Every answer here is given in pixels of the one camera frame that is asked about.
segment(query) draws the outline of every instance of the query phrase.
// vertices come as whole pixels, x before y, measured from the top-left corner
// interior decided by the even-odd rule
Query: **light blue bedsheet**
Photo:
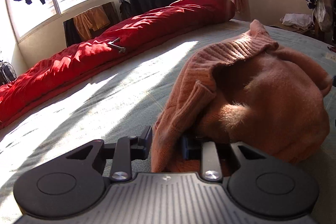
[[[178,36],[93,76],[1,130],[0,136],[7,135],[0,142],[0,223],[13,223],[21,215],[12,187],[23,172],[93,139],[115,142],[139,135],[156,121],[182,66],[196,50],[248,29],[249,23],[232,20]],[[329,74],[336,74],[326,44],[280,29],[267,30],[280,44],[309,55]],[[300,166],[320,185],[314,218],[331,224],[336,223],[336,88],[324,102],[331,132],[320,151]],[[134,172],[150,167],[149,160],[134,161],[132,166]]]

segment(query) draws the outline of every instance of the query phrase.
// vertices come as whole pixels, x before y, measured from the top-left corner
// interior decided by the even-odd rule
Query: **round black pad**
[[[319,195],[313,177],[272,158],[243,164],[227,188],[239,205],[254,214],[284,219],[310,212]]]
[[[15,182],[17,204],[38,218],[64,218],[83,212],[102,196],[102,176],[83,160],[40,165]]]
[[[266,173],[260,175],[257,180],[258,188],[268,194],[285,195],[295,187],[294,180],[282,173]]]
[[[70,192],[76,186],[74,176],[67,173],[51,173],[37,181],[37,188],[48,195],[62,195]]]

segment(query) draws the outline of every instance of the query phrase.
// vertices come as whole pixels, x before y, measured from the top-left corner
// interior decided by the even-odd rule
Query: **window sill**
[[[34,32],[38,31],[39,29],[43,28],[44,26],[48,25],[49,23],[61,18],[61,17],[66,17],[67,14],[70,14],[76,10],[78,10],[77,14],[80,14],[82,12],[84,12],[85,10],[84,7],[87,6],[90,3],[93,3],[97,0],[85,0],[69,9],[64,10],[60,15],[56,14],[53,15],[52,17],[49,17],[48,19],[46,19],[45,21],[41,22],[40,24],[36,25],[34,28],[32,28],[31,30],[29,30],[28,32],[26,32],[24,35],[22,35],[21,37],[16,37],[17,39],[17,43],[20,44],[23,40],[25,40],[27,37],[29,37],[31,34],[33,34]]]

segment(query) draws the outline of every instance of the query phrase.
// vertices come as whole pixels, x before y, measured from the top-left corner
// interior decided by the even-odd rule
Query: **metal screw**
[[[109,45],[109,47],[115,47],[115,48],[119,49],[119,53],[126,52],[125,47],[120,47],[120,46],[114,45],[112,43],[109,43],[108,45]]]
[[[204,174],[203,174],[203,177],[207,180],[216,180],[219,178],[219,172],[217,171],[213,171],[213,170],[209,170],[209,171],[206,171]]]
[[[126,180],[128,179],[128,174],[126,172],[118,171],[113,173],[112,178],[115,180]]]
[[[165,181],[168,181],[168,180],[170,180],[170,179],[171,179],[171,176],[169,176],[169,175],[166,175],[166,176],[164,176],[162,179],[163,179],[163,180],[165,180]]]

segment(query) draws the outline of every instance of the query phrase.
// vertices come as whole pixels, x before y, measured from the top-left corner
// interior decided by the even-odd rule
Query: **pink cloth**
[[[329,133],[323,97],[330,89],[320,65],[279,46],[254,20],[248,32],[186,62],[154,126],[152,172],[199,171],[199,161],[184,161],[177,145],[187,129],[218,143],[243,141],[287,162],[304,160]]]

